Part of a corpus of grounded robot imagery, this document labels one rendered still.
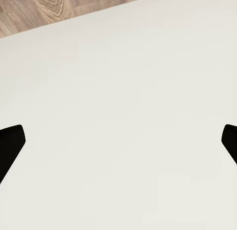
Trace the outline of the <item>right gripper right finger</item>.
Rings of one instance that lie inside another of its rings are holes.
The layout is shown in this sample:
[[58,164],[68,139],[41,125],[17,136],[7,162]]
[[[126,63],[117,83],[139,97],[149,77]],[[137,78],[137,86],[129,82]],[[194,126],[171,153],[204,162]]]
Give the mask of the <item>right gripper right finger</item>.
[[237,164],[237,126],[225,124],[221,142]]

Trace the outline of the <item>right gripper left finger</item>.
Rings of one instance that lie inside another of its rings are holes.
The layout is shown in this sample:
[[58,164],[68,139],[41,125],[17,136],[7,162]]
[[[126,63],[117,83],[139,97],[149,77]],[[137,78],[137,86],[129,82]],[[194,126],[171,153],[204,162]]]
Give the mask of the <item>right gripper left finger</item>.
[[21,124],[0,130],[0,184],[26,143]]

